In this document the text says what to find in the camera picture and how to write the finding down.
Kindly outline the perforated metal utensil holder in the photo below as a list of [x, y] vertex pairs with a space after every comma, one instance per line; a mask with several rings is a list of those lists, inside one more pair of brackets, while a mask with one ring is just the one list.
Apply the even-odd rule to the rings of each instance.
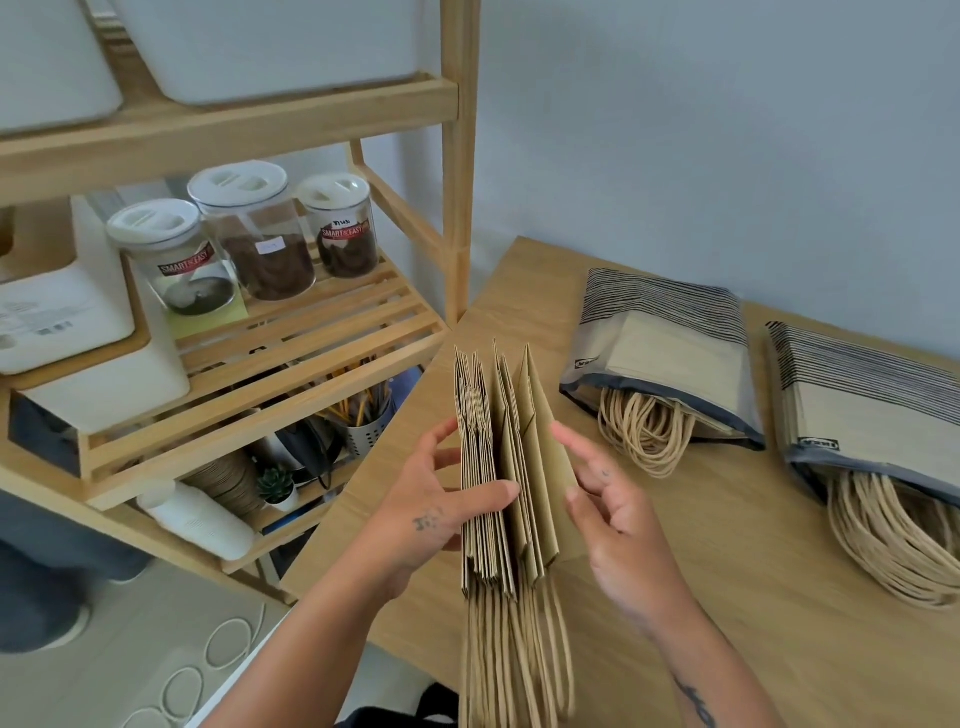
[[391, 400], [379, 418], [361, 426], [343, 427], [342, 433], [346, 448], [354, 458], [364, 458], [376, 446], [378, 440], [389, 426], [396, 412]]

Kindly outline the yellow-green sticky note pad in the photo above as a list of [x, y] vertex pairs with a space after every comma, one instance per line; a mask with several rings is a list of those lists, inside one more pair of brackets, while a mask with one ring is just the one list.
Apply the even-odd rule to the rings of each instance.
[[240, 292], [236, 293], [228, 305], [211, 313], [183, 316], [171, 310], [166, 310], [164, 315], [174, 340], [178, 342], [184, 342], [191, 336], [207, 334], [249, 318], [245, 298]]

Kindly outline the person's right forearm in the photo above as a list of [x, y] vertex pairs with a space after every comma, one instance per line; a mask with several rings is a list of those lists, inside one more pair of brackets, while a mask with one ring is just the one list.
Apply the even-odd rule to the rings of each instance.
[[762, 682], [697, 600], [651, 616], [645, 630], [671, 675], [682, 728], [786, 728]]

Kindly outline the white plastic bottle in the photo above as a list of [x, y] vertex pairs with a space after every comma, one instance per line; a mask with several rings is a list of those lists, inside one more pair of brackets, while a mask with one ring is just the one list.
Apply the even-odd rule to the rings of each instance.
[[211, 496], [179, 480], [153, 482], [136, 505], [162, 528], [222, 561], [245, 557], [257, 535]]

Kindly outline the person's right hand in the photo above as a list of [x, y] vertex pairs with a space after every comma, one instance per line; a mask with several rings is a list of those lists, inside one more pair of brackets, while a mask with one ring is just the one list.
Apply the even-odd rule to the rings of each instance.
[[672, 605], [695, 601], [654, 505], [601, 445], [559, 423], [554, 439], [577, 459], [576, 485], [602, 515], [602, 545], [587, 557], [604, 594], [646, 636], [646, 625]]

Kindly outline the person's left hand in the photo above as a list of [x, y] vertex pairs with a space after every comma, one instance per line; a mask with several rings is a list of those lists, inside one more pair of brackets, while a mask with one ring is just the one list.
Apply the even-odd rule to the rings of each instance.
[[461, 546], [463, 526], [449, 523], [449, 492], [459, 490], [446, 490], [438, 478], [439, 471], [461, 461], [459, 448], [442, 447], [456, 430], [457, 419], [451, 417], [422, 434], [356, 540], [365, 571], [375, 576], [389, 601], [434, 556]]

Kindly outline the black kitchen utensil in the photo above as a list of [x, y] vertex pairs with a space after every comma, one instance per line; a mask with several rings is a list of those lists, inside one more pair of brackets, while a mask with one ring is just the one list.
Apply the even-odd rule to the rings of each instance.
[[300, 466], [325, 491], [332, 484], [333, 467], [344, 447], [340, 432], [326, 419], [311, 415], [273, 433]]

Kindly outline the white flat packet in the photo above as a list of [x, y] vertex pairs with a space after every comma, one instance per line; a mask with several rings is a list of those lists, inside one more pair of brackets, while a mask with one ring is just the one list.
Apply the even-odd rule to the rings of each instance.
[[124, 265], [76, 260], [0, 284], [0, 375], [18, 375], [114, 344], [136, 331]]

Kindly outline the white box with bamboo lid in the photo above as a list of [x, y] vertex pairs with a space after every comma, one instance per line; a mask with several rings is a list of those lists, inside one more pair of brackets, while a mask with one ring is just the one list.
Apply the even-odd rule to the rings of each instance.
[[82, 433], [110, 430], [180, 400], [190, 390], [186, 369], [162, 304], [85, 200], [0, 209], [0, 285], [74, 261], [106, 265], [115, 260], [124, 265], [134, 334], [35, 370], [0, 374], [0, 384]]

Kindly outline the wooden shelving unit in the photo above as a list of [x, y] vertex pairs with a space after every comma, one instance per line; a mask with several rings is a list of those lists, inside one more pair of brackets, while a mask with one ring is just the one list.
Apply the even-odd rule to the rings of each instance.
[[[336, 142], [371, 183], [373, 201], [445, 276], [438, 314], [384, 254], [371, 273], [337, 282], [322, 274], [313, 292], [255, 302], [249, 315], [174, 344], [188, 391], [170, 404], [78, 434], [80, 475], [47, 464], [10, 435], [20, 382], [0, 375], [0, 491], [93, 528], [189, 573], [265, 602], [293, 604], [253, 576], [261, 556], [315, 528], [331, 503], [299, 526], [256, 535], [228, 559], [168, 532], [134, 504], [157, 480], [190, 475], [243, 446], [321, 412], [407, 368], [427, 366], [467, 309], [481, 0], [440, 0], [441, 74], [346, 86], [284, 101], [201, 110], [162, 101], [132, 54], [120, 67], [133, 111], [118, 122], [0, 142], [0, 203], [39, 202], [161, 173], [260, 159]], [[442, 127], [442, 231], [364, 162], [363, 140]]]

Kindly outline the white storage bin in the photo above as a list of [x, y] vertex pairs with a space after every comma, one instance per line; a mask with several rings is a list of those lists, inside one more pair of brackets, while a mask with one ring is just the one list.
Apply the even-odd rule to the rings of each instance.
[[0, 0], [0, 137], [104, 119], [123, 103], [80, 0]]
[[189, 106], [413, 76], [426, 0], [109, 0], [161, 92]]

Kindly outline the blue object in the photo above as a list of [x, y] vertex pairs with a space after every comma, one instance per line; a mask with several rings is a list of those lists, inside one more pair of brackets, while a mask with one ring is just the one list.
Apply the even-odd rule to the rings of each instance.
[[424, 375], [424, 367], [417, 365], [392, 376], [389, 381], [391, 411], [396, 413], [406, 402]]

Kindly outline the small clear jar brown contents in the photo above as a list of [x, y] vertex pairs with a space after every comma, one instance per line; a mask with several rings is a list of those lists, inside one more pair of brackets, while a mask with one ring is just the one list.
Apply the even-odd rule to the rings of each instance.
[[309, 176], [296, 189], [296, 199], [330, 276], [356, 279], [378, 267], [371, 186], [364, 177], [350, 172]]

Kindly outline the tall clear jar brown contents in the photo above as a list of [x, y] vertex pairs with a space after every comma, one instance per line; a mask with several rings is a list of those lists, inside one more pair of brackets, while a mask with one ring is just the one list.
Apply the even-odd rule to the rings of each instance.
[[187, 192], [249, 297], [285, 301], [315, 285], [306, 229], [281, 166], [249, 160], [203, 169]]

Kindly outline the stack of brown paper bags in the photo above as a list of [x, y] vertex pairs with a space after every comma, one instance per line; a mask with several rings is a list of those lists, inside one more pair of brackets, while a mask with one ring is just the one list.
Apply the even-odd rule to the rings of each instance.
[[454, 350], [462, 491], [519, 486], [505, 509], [462, 527], [461, 728], [560, 728], [576, 711], [560, 566], [587, 555], [566, 492], [578, 484], [551, 433], [555, 418], [526, 346], [515, 371], [493, 350]]

